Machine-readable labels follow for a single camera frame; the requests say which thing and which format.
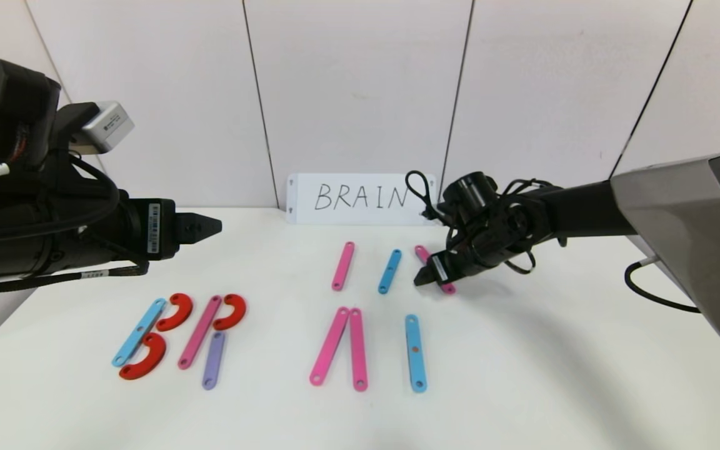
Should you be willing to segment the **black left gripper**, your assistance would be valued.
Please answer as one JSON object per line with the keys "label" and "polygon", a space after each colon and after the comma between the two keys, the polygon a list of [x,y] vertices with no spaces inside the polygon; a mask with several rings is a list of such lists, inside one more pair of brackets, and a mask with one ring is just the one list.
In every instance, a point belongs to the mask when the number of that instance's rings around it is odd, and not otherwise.
{"label": "black left gripper", "polygon": [[219,219],[176,213],[170,199],[131,197],[125,190],[118,191],[117,208],[107,217],[107,239],[149,261],[171,259],[180,244],[198,243],[222,230]]}

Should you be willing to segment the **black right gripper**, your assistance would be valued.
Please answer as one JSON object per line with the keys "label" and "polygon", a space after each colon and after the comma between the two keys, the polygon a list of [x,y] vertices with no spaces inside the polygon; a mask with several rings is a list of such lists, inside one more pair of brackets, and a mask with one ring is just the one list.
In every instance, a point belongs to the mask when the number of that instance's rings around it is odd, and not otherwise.
{"label": "black right gripper", "polygon": [[502,239],[491,233],[456,233],[446,249],[432,254],[412,282],[415,286],[449,284],[477,276],[502,262]]}

